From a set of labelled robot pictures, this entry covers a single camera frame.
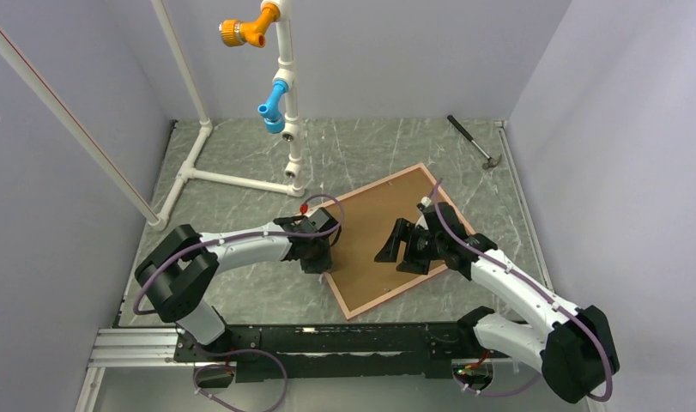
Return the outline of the orange pipe nozzle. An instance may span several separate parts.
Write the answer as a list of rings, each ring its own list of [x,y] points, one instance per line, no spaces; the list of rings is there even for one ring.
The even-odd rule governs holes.
[[[221,40],[229,47],[252,45],[264,48],[266,45],[266,32],[269,27],[279,21],[281,11],[276,3],[267,2],[261,6],[259,17],[255,21],[241,21],[236,19],[225,20],[219,25]]]

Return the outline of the small black-handled hammer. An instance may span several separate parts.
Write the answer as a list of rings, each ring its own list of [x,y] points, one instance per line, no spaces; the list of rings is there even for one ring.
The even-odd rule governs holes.
[[[469,133],[468,130],[466,130],[460,122],[453,116],[453,115],[447,115],[446,119],[450,122],[450,124],[459,132],[471,145],[473,145],[476,150],[483,156],[485,159],[485,162],[482,164],[482,169],[483,170],[489,170],[495,168],[502,160],[502,155],[500,154],[498,157],[492,157],[475,139],[474,137]]]

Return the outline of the white PVC pipe stand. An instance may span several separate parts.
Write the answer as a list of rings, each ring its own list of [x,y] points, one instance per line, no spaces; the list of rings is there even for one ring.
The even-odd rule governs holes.
[[[256,1],[0,1],[0,31],[58,118],[0,57],[0,227],[73,233],[79,224],[130,233],[154,182],[166,122],[255,118],[268,59],[250,75],[226,55],[218,21],[257,13]],[[69,127],[88,132],[132,188],[120,191]]]

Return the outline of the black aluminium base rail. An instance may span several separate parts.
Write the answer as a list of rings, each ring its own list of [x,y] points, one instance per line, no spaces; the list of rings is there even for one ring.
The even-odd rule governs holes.
[[[186,367],[211,387],[266,379],[422,375],[448,379],[470,371],[486,383],[485,368],[506,360],[453,322],[394,324],[236,324],[220,342],[202,348],[178,326],[101,329],[76,404],[92,411],[110,368]]]

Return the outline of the blue pipe nozzle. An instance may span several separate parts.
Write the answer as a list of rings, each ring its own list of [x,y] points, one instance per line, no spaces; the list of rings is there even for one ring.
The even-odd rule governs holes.
[[[271,134],[278,134],[284,130],[286,120],[280,111],[280,102],[288,90],[289,86],[285,81],[274,81],[268,98],[257,108],[266,130]]]

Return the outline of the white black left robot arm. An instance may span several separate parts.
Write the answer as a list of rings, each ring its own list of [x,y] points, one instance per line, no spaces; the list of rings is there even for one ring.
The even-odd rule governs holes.
[[[136,267],[140,291],[133,311],[176,324],[205,358],[217,361],[228,353],[233,334],[205,299],[213,279],[264,262],[297,261],[306,274],[322,274],[332,266],[330,238],[340,230],[341,223],[325,208],[229,233],[199,233],[180,225]]]

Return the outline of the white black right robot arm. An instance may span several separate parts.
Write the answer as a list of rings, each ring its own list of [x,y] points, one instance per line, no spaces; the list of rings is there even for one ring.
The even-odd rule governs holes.
[[[447,202],[419,203],[421,216],[395,225],[374,257],[399,272],[425,275],[440,262],[501,298],[518,324],[481,306],[457,321],[457,346],[467,356],[497,351],[532,367],[560,399],[609,400],[620,363],[605,313],[565,300],[519,269],[481,233],[469,233]]]

